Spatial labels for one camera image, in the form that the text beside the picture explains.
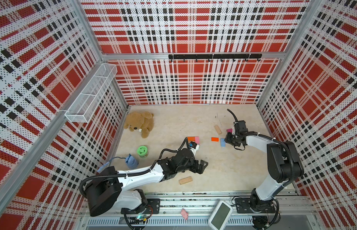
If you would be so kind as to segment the light blue back block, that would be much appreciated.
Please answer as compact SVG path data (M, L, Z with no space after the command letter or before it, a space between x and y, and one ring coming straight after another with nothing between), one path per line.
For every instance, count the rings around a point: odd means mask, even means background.
M220 145L221 145L221 147L225 147L225 139L224 138L220 139Z

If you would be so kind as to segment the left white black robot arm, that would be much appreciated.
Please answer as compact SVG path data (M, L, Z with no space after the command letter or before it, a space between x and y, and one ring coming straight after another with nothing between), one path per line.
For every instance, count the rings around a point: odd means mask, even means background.
M159 213L158 199L150 202L141 186L164 182L186 171L202 174L208 162L195 158L198 149L197 143L184 139L177 150L162 150L173 153L172 157L159 157L151 166L128 171L108 166L98 175L82 180L79 191L87 199L90 216L102 215L113 207L120 209L123 215Z

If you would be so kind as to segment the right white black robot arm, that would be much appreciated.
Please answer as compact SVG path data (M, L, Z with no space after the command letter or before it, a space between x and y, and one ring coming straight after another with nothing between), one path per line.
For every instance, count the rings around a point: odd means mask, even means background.
M234 118L234 131L228 132L225 143L243 151L246 146L254 147L267 156L268 175L263 183L254 188L249 198L249 206L254 213L269 207L279 192L304 174L304 167L293 142L279 141L255 131L248 131L246 122Z

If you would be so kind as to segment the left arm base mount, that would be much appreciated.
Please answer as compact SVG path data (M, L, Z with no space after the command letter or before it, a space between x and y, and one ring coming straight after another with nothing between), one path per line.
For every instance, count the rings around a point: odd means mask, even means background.
M121 214L130 230L143 230L148 220L160 211L161 200L159 198L151 198L143 202L138 208L130 210L122 208Z

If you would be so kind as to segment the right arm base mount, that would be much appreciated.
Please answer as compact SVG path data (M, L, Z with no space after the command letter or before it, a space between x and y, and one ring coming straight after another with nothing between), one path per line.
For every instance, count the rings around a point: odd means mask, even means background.
M265 216L253 216L252 222L255 230L267 230L281 220L280 204L277 199L262 201L255 196L250 198L235 196L231 203L236 207L238 213L266 214Z

